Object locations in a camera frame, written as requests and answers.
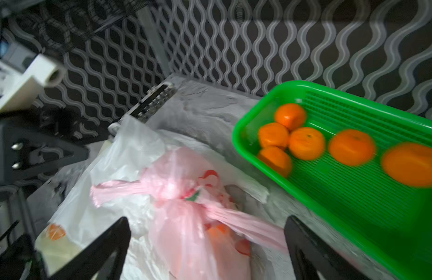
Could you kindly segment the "pink plastic bag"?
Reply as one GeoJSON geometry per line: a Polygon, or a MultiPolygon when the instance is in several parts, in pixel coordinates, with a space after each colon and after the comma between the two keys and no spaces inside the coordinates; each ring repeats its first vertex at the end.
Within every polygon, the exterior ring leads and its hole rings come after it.
{"type": "Polygon", "coordinates": [[[166,152],[136,181],[111,180],[90,191],[97,207],[139,194],[154,201],[148,235],[178,280],[248,280],[249,243],[288,251],[283,229],[237,210],[213,165],[189,148],[166,152]],[[212,224],[228,226],[231,237],[210,236],[212,224]]]}

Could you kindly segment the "white plastic bag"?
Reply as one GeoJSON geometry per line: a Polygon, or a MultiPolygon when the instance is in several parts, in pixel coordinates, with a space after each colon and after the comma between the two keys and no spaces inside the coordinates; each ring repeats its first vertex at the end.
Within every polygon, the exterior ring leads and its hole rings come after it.
{"type": "Polygon", "coordinates": [[[133,117],[123,120],[113,143],[106,143],[71,189],[49,224],[60,225],[69,240],[81,249],[121,217],[129,220],[132,232],[121,278],[124,280],[169,280],[171,274],[154,252],[148,239],[148,225],[153,218],[149,196],[119,198],[97,208],[90,197],[93,184],[109,180],[137,180],[141,171],[165,152],[188,147],[210,162],[221,176],[223,185],[235,185],[243,194],[265,203],[268,190],[255,179],[228,163],[208,145],[171,131],[154,131],[133,117]]]}

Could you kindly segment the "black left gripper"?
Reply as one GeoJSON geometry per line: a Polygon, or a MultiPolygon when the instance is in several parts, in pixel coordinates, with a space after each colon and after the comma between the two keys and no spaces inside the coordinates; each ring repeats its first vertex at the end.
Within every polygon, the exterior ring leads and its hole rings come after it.
{"type": "Polygon", "coordinates": [[[35,132],[21,115],[0,116],[0,184],[51,172],[89,157],[84,145],[35,132]]]}

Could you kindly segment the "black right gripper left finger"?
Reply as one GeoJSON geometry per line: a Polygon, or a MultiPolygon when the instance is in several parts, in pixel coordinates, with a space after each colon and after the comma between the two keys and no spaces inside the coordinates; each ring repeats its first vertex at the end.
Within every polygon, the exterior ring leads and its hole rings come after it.
{"type": "Polygon", "coordinates": [[[121,217],[79,255],[49,278],[51,280],[118,280],[129,248],[128,219],[121,217]]]}

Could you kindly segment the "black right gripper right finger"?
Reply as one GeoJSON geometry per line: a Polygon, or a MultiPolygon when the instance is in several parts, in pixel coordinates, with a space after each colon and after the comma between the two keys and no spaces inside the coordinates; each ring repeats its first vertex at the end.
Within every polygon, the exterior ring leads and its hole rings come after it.
{"type": "Polygon", "coordinates": [[[366,280],[347,260],[333,250],[296,216],[287,218],[284,235],[298,280],[366,280]]]}

